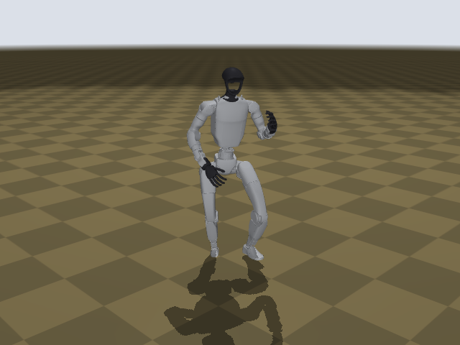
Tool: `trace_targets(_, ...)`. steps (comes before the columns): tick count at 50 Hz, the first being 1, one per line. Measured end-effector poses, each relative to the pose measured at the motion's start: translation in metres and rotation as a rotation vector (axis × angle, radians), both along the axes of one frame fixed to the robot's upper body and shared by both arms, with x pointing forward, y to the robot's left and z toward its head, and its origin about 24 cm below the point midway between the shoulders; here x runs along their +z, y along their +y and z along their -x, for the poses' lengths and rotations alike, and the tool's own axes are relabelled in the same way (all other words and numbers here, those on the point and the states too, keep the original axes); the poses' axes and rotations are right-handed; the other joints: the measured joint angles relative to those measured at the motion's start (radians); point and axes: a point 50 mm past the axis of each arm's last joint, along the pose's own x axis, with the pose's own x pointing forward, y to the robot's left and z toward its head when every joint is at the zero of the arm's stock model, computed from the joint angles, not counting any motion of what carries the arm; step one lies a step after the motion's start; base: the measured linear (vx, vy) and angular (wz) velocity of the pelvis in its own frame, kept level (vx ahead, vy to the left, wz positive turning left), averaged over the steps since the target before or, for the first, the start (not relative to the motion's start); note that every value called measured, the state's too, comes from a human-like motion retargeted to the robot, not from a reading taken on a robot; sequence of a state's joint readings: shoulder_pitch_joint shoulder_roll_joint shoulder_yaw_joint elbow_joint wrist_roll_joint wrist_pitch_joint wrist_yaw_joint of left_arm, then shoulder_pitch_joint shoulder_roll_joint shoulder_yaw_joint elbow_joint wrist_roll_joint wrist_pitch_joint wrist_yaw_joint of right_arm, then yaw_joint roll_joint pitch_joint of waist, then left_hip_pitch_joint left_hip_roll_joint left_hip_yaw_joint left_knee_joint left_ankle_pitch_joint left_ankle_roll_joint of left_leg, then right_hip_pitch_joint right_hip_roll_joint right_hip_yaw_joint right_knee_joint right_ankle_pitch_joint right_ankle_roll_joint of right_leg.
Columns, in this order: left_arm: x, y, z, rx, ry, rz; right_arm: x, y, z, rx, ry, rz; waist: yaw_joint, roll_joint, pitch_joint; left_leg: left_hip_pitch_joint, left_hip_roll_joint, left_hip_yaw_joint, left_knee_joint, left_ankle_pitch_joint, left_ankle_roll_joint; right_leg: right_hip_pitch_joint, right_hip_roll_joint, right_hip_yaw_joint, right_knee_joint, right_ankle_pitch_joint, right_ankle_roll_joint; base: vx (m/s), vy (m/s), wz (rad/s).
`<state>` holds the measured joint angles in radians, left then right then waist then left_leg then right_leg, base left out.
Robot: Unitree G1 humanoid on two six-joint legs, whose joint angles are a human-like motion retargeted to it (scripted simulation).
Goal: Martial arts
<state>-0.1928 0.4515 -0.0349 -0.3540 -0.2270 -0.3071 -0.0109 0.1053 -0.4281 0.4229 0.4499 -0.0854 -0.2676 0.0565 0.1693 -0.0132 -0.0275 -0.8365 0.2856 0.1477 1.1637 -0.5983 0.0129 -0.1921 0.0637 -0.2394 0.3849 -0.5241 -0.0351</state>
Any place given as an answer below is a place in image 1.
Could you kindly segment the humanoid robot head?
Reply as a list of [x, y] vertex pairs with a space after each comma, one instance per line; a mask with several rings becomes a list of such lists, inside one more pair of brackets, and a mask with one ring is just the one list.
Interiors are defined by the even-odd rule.
[[[222, 78], [224, 79], [225, 86], [226, 86], [226, 93], [220, 98], [223, 98], [224, 96], [228, 96], [229, 98], [223, 98], [226, 101], [229, 102], [235, 102], [238, 101], [238, 98], [235, 98], [235, 96], [240, 92], [242, 89], [242, 84], [244, 80], [244, 76], [242, 72], [234, 67], [227, 68], [223, 71], [222, 73]], [[229, 89], [228, 83], [240, 83], [239, 89]]]

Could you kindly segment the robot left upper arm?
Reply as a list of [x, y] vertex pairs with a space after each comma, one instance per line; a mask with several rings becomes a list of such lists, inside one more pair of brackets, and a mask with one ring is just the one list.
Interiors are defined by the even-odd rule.
[[263, 119], [262, 113], [260, 111], [259, 104], [255, 101], [247, 100], [249, 110], [248, 112], [251, 113], [251, 118], [258, 130], [257, 136], [264, 140], [265, 138], [262, 136], [262, 131], [266, 128], [265, 121]]

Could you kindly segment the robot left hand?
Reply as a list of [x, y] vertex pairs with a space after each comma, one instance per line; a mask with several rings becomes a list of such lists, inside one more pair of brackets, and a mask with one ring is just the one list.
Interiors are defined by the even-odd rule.
[[266, 111], [265, 114], [269, 114], [269, 116], [267, 116], [267, 118], [270, 118], [270, 120], [268, 120], [269, 122], [267, 123], [267, 127], [268, 127], [268, 129], [270, 131], [270, 134], [274, 134], [276, 132], [276, 129], [277, 129], [276, 119], [273, 116], [273, 113], [270, 112], [270, 111]]

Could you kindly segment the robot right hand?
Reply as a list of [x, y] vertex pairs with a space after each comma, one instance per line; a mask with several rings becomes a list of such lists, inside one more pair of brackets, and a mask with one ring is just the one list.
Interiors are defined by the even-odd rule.
[[[220, 169], [220, 168], [217, 168], [217, 167], [214, 167], [213, 165], [211, 165], [211, 163], [209, 162], [209, 160], [204, 157], [203, 158], [205, 161], [206, 161], [206, 164], [201, 167], [203, 170], [206, 171], [206, 177], [210, 180], [211, 184], [213, 186], [215, 186], [216, 188], [219, 186], [222, 186], [222, 184], [225, 184], [225, 182], [221, 181], [217, 176], [219, 176], [221, 179], [223, 180], [227, 180], [226, 178], [222, 177], [220, 174], [218, 174], [218, 171], [221, 171], [221, 172], [225, 172], [224, 170]], [[217, 171], [218, 170], [218, 171]], [[220, 183], [218, 183], [217, 181], [219, 181]], [[213, 182], [214, 181], [214, 182]], [[217, 185], [216, 185], [217, 184]]]

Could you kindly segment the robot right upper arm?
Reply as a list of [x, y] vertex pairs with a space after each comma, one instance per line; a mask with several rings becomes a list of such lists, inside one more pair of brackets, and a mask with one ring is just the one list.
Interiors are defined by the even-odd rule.
[[216, 109], [216, 102], [215, 101], [204, 101], [200, 104], [198, 112], [190, 126], [190, 130], [194, 131], [195, 140], [199, 140], [201, 138], [201, 133], [198, 131], [207, 120], [208, 116], [211, 116]]

